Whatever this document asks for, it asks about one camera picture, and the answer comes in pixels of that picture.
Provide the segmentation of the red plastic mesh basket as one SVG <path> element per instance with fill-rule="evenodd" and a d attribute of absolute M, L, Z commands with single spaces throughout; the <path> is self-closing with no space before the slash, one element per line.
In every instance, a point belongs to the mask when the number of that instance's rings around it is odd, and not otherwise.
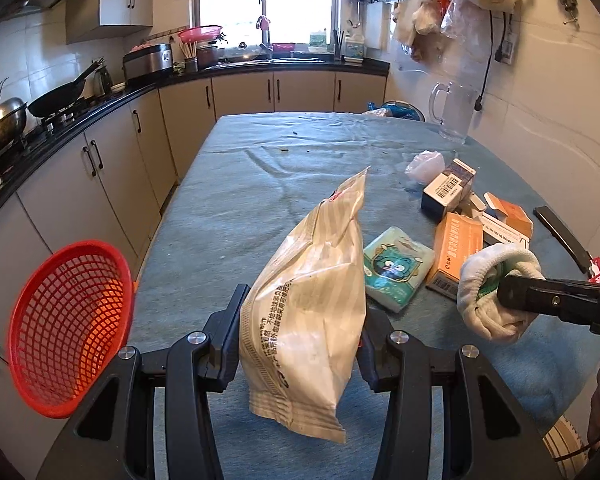
<path fill-rule="evenodd" d="M 9 371 L 20 398 L 38 414 L 69 417 L 126 345 L 135 283 L 124 255 L 82 240 L 48 257 L 12 309 Z"/>

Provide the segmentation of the knotted clear plastic bag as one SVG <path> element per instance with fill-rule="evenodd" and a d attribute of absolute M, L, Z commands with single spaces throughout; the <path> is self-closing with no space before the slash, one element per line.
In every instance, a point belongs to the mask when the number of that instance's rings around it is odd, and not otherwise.
<path fill-rule="evenodd" d="M 423 151 L 417 154 L 405 168 L 405 175 L 419 184 L 428 185 L 445 170 L 445 160 L 437 151 Z"/>

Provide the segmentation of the blue white medicine box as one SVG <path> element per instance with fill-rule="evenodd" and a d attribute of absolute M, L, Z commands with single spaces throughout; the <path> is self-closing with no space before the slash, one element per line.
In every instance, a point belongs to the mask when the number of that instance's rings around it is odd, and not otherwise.
<path fill-rule="evenodd" d="M 470 195 L 477 170 L 458 158 L 446 166 L 422 190 L 422 212 L 430 220 L 440 223 L 448 212 L 457 210 Z"/>

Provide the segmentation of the long white medicine box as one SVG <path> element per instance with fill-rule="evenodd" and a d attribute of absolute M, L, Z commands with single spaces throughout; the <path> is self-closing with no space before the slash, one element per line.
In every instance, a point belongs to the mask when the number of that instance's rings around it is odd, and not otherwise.
<path fill-rule="evenodd" d="M 528 249 L 530 238 L 504 221 L 492 216 L 486 211 L 486 203 L 475 193 L 469 197 L 471 218 L 482 225 L 484 242 L 487 245 L 496 243 L 516 245 Z"/>

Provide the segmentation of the white sock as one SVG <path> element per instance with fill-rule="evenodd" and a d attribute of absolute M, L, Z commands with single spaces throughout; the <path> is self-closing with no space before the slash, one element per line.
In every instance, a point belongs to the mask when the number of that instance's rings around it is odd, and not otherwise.
<path fill-rule="evenodd" d="M 483 339 L 513 344 L 535 313 L 503 307 L 498 286 L 506 276 L 544 278 L 538 258 L 513 244 L 494 244 L 471 255 L 460 268 L 456 307 L 465 325 Z"/>

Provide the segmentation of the silver rice cooker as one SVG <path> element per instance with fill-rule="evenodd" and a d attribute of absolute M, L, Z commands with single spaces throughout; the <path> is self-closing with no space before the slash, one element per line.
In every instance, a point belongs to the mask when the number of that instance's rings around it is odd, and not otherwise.
<path fill-rule="evenodd" d="M 163 75 L 173 70 L 173 53 L 170 44 L 150 44 L 127 53 L 122 60 L 126 81 Z"/>

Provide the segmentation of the beige striped snack bag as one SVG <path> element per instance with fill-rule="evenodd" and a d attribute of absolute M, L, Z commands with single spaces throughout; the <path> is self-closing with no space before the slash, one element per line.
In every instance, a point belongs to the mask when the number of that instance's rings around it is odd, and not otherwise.
<path fill-rule="evenodd" d="M 289 232 L 240 308 L 250 411 L 336 443 L 346 440 L 337 405 L 366 317 L 358 223 L 366 176 L 343 181 Z"/>

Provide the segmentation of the black wok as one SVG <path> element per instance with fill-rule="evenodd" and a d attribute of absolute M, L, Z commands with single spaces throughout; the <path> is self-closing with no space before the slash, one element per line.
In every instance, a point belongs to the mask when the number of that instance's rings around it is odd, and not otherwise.
<path fill-rule="evenodd" d="M 98 58 L 75 80 L 62 84 L 54 90 L 39 96 L 28 104 L 28 111 L 33 117 L 46 118 L 64 110 L 79 99 L 84 90 L 86 78 L 94 73 L 99 66 L 102 66 L 103 62 L 103 58 Z"/>

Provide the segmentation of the red snack packet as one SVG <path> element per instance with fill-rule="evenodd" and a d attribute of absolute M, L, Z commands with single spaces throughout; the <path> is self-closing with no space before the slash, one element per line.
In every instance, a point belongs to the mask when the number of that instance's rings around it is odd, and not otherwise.
<path fill-rule="evenodd" d="M 600 284 L 600 257 L 594 257 L 588 265 L 588 280 L 594 284 Z"/>

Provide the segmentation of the blue bag behind table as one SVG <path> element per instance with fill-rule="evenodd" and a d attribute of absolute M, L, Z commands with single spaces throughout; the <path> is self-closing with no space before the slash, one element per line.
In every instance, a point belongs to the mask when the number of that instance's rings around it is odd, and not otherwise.
<path fill-rule="evenodd" d="M 369 102 L 364 115 L 402 118 L 416 120 L 416 122 L 425 121 L 424 114 L 416 106 L 404 101 L 387 101 L 379 106 L 373 102 Z"/>

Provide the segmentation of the steel pot with lid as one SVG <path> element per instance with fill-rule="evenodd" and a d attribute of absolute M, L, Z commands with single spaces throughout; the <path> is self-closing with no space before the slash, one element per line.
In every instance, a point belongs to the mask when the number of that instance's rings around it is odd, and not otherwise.
<path fill-rule="evenodd" d="M 27 103 L 20 98 L 2 100 L 5 82 L 0 82 L 0 151 L 18 139 L 27 125 Z"/>

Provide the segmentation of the green tissue packet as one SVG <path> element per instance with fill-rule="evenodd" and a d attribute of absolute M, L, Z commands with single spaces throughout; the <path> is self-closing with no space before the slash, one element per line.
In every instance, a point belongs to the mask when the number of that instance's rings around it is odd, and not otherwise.
<path fill-rule="evenodd" d="M 402 311 L 425 281 L 434 251 L 390 226 L 363 250 L 366 294 L 390 312 Z"/>

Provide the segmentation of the grey-green table cloth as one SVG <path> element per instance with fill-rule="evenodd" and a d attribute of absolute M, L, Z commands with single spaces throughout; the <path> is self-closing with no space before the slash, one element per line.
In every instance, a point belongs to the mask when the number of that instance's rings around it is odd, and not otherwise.
<path fill-rule="evenodd" d="M 436 227 L 422 190 L 405 175 L 422 151 L 475 170 L 474 188 L 526 209 L 541 197 L 476 141 L 457 145 L 422 122 L 359 114 L 257 114 L 222 118 L 178 187 L 150 248 L 135 301 L 131 344 L 170 347 L 253 283 L 288 233 L 347 178 L 367 174 L 358 221 L 366 240 L 396 226 L 430 244 Z M 541 316 L 514 344 L 492 344 L 465 326 L 452 300 L 428 289 L 392 319 L 430 347 L 475 344 L 539 430 L 549 430 L 600 362 L 600 336 Z M 209 399 L 223 474 L 229 479 L 368 479 L 388 399 L 353 374 L 338 405 L 347 440 L 294 434 L 253 415 L 237 375 Z"/>

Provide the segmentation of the torn orange carton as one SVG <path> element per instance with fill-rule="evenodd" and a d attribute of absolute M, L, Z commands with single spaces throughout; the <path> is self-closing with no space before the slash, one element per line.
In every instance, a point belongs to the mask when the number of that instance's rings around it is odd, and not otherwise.
<path fill-rule="evenodd" d="M 534 224 L 521 206 L 507 200 L 502 200 L 490 192 L 485 192 L 483 197 L 486 201 L 486 206 L 489 207 L 490 211 L 494 212 L 498 220 L 525 237 L 528 237 L 529 240 L 532 239 Z"/>

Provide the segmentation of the kitchen faucet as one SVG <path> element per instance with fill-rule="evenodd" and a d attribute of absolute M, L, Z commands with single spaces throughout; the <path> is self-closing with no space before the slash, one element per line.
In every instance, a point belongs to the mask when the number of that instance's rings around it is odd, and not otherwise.
<path fill-rule="evenodd" d="M 272 58 L 271 21 L 265 15 L 260 15 L 257 19 L 256 26 L 261 32 L 260 49 L 268 56 L 268 58 Z"/>

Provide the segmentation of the clear glass pitcher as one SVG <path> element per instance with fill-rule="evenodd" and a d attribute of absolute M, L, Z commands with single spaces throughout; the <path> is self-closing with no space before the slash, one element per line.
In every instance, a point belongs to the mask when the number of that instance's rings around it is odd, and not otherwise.
<path fill-rule="evenodd" d="M 458 144 L 466 142 L 478 96 L 475 88 L 454 81 L 434 85 L 428 101 L 429 116 L 445 139 Z"/>

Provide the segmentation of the upper kitchen cabinets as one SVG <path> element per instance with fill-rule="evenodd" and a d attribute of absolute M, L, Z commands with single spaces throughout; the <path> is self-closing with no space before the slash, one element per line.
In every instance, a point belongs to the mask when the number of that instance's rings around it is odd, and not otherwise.
<path fill-rule="evenodd" d="M 68 44 L 125 37 L 154 24 L 152 0 L 66 0 Z"/>

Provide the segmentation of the kitchen cabinets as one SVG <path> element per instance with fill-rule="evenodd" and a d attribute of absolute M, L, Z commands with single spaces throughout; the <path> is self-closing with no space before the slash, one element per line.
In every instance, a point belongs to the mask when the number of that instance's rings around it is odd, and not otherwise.
<path fill-rule="evenodd" d="M 130 341 L 148 351 L 201 325 L 253 281 L 297 222 L 336 186 L 368 173 L 375 207 L 396 136 L 351 113 L 228 115 L 194 140 L 170 202 L 152 189 L 140 142 L 118 108 L 43 162 L 0 208 L 0 342 L 20 290 L 55 250 L 104 240 L 140 280 Z"/>
<path fill-rule="evenodd" d="M 154 24 L 152 0 L 66 0 L 68 44 L 125 37 Z"/>

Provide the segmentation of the lower kitchen cabinets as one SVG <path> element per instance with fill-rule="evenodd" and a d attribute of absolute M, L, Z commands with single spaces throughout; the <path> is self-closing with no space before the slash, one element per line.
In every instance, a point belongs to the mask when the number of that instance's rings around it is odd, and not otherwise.
<path fill-rule="evenodd" d="M 368 173 L 375 207 L 396 136 L 351 113 L 228 115 L 194 140 L 170 202 L 152 189 L 140 142 L 118 108 L 43 162 L 0 208 L 0 342 L 20 290 L 55 250 L 104 240 L 140 280 L 130 341 L 148 351 L 201 325 L 253 281 L 297 222 L 336 186 Z"/>

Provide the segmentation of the long orange medicine box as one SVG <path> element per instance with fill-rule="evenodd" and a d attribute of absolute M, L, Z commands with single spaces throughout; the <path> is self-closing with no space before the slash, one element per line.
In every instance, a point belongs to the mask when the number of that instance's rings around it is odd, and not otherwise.
<path fill-rule="evenodd" d="M 479 220 L 449 212 L 437 226 L 434 236 L 434 264 L 425 285 L 452 300 L 457 298 L 460 268 L 467 258 L 483 248 Z"/>

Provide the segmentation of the hanging bag of goods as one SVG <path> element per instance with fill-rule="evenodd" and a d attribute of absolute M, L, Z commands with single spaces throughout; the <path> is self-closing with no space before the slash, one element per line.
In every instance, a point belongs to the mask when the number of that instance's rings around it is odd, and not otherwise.
<path fill-rule="evenodd" d="M 495 47 L 495 26 L 511 18 L 519 0 L 402 0 L 392 34 L 403 52 L 425 61 L 428 50 L 442 54 L 454 44 L 482 62 Z"/>

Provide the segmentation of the pink colander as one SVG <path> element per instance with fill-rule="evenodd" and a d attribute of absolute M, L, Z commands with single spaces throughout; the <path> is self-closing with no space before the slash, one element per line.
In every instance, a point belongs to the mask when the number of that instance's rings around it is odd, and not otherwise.
<path fill-rule="evenodd" d="M 198 26 L 182 30 L 178 33 L 178 38 L 183 44 L 196 44 L 199 41 L 217 40 L 221 32 L 220 25 Z"/>

